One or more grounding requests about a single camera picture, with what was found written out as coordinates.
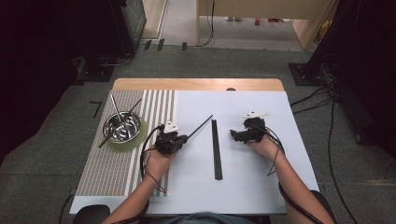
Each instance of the striped mat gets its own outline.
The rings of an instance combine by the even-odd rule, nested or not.
[[[115,150],[104,144],[102,127],[116,110],[111,102],[113,94],[119,111],[129,111],[139,100],[142,102],[134,109],[148,124],[148,132],[168,120],[175,119],[175,91],[111,91],[101,117],[91,152],[84,172],[78,184],[76,196],[128,196],[140,182],[139,157],[143,144],[131,150]],[[151,136],[147,147],[153,145],[155,134]],[[155,189],[153,196],[167,196],[170,189],[170,172],[161,180],[165,193]]]

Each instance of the green plate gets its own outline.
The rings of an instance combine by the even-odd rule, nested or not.
[[[146,140],[146,137],[148,136],[148,131],[149,131],[149,126],[146,123],[145,120],[140,118],[140,132],[137,134],[137,136],[134,137],[129,142],[126,143],[112,143],[110,141],[107,141],[106,143],[113,149],[119,150],[119,151],[126,151],[126,150],[132,150],[136,147],[138,147],[143,141]]]

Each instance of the white table surface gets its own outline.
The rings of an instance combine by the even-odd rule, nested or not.
[[[210,115],[217,120],[223,179],[215,179],[209,121],[178,152],[171,166],[171,194],[152,197],[148,215],[286,213],[276,174],[267,176],[271,163],[230,135],[230,129],[244,131],[242,116],[251,110],[268,113],[266,126],[280,138],[291,165],[309,189],[318,190],[284,91],[177,91],[175,107],[179,134],[190,135]],[[125,198],[77,196],[70,213],[90,204],[106,204],[113,211]]]

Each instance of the forearm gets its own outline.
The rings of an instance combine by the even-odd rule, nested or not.
[[[326,209],[296,174],[286,156],[280,151],[276,157],[275,168],[280,185],[292,201],[300,205],[321,222],[333,223]],[[293,223],[309,223],[307,217],[295,210],[288,203],[287,209]]]
[[[134,192],[103,221],[103,224],[114,223],[140,214],[145,208],[155,186],[155,181],[146,175]]]

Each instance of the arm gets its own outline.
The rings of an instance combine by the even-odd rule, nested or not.
[[[163,155],[157,150],[149,152],[148,165],[146,167],[146,175],[142,182],[136,187],[134,192],[117,207],[102,223],[113,223],[127,218],[135,217],[143,211],[149,197],[156,187],[157,183],[153,179],[159,181],[167,171],[172,159],[176,153],[171,155]]]
[[[276,168],[279,183],[286,194],[303,209],[311,213],[323,223],[333,223],[331,216],[312,194],[305,183],[291,167],[285,154],[265,135],[260,143],[249,142],[250,147],[256,149],[260,154],[267,157]],[[292,223],[311,223],[310,220],[286,203],[286,210]]]

